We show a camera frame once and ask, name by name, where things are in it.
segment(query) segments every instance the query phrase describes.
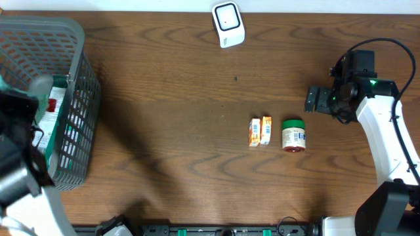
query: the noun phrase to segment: wooden table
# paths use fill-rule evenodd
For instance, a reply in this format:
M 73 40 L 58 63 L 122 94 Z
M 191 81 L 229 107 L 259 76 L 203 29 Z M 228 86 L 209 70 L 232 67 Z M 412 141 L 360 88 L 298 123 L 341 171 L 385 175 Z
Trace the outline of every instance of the wooden table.
M 420 16 L 243 14 L 245 42 L 221 49 L 209 13 L 4 12 L 65 16 L 85 29 L 102 108 L 85 184 L 62 194 L 73 224 L 118 214 L 174 224 L 275 224 L 355 214 L 376 188 L 362 126 L 304 113 L 310 85 L 355 43 L 403 41 L 420 59 Z M 376 52 L 380 77 L 402 88 L 406 53 Z M 420 79 L 402 98 L 420 150 Z M 268 147 L 250 148 L 252 117 L 273 119 Z M 286 153 L 281 123 L 306 123 L 307 150 Z

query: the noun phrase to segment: thin black wire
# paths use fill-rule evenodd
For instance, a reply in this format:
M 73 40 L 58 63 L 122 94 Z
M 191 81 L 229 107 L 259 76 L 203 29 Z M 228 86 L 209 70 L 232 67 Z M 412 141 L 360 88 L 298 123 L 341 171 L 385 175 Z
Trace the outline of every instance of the thin black wire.
M 406 85 L 402 88 L 401 92 L 396 96 L 394 103 L 392 104 L 392 109 L 391 109 L 391 119 L 392 119 L 392 124 L 394 125 L 394 129 L 395 129 L 395 133 L 396 136 L 398 138 L 398 141 L 400 142 L 402 151 L 404 152 L 404 155 L 406 156 L 407 162 L 408 162 L 408 166 L 410 168 L 410 170 L 413 172 L 414 178 L 417 181 L 418 184 L 420 184 L 420 176 L 417 173 L 416 169 L 415 169 L 415 165 L 413 163 L 413 161 L 411 160 L 410 154 L 408 153 L 406 144 L 404 143 L 404 139 L 402 138 L 401 132 L 400 132 L 400 127 L 398 126 L 398 122 L 397 122 L 397 115 L 396 115 L 396 105 L 398 103 L 398 101 L 401 99 L 403 93 L 406 91 L 406 89 L 408 88 L 408 86 L 410 85 L 411 81 L 414 78 L 415 75 L 415 58 L 413 53 L 410 51 L 409 48 L 407 48 L 407 46 L 405 46 L 403 43 L 395 40 L 395 39 L 389 39 L 389 38 L 376 38 L 376 39 L 369 39 L 366 41 L 362 41 L 356 45 L 354 45 L 353 47 L 351 47 L 350 49 L 347 50 L 347 52 L 352 51 L 353 49 L 355 49 L 356 47 L 359 47 L 361 45 L 365 45 L 367 43 L 372 43 L 372 42 L 378 42 L 378 41 L 386 41 L 386 42 L 391 42 L 391 43 L 395 43 L 398 46 L 402 47 L 408 54 L 409 58 L 411 59 L 411 65 L 413 67 L 413 70 L 411 72 L 411 75 L 406 83 Z M 340 57 L 340 59 L 337 61 L 336 66 L 339 65 L 340 61 L 344 58 L 344 55 L 342 55 Z
M 286 216 L 285 218 L 283 218 L 282 220 L 280 220 L 280 222 L 278 222 L 277 227 L 276 227 L 276 230 L 277 230 L 278 235 L 284 236 L 283 233 L 280 233 L 280 226 L 282 225 L 283 221 L 286 220 L 286 219 L 295 220 L 296 223 L 297 223 L 297 225 L 304 231 L 304 234 L 306 235 L 306 230 L 300 225 L 300 223 L 296 220 L 296 218 L 291 217 L 291 216 Z

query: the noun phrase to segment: green connector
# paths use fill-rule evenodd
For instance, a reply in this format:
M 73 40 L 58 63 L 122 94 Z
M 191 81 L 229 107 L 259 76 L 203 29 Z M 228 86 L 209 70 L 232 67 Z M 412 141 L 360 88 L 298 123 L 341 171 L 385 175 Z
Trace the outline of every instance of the green connector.
M 269 229 L 264 229 L 262 231 L 262 236 L 271 236 L 271 230 Z
M 186 229 L 178 229 L 178 236 L 186 236 Z

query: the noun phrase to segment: green lid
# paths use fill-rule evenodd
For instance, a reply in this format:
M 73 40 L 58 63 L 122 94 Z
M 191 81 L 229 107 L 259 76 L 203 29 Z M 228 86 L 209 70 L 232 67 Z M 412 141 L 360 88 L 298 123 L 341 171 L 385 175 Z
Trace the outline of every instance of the green lid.
M 288 120 L 288 121 L 283 121 L 283 129 L 285 128 L 303 128 L 305 129 L 305 122 L 301 121 L 301 120 Z

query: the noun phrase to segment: small box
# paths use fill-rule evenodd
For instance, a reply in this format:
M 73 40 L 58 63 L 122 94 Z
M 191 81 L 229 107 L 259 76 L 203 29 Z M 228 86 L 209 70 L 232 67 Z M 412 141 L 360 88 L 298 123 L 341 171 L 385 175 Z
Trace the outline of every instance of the small box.
M 261 121 L 261 145 L 267 145 L 271 137 L 271 117 L 262 117 Z
M 261 120 L 252 119 L 249 124 L 249 147 L 257 147 L 260 144 Z

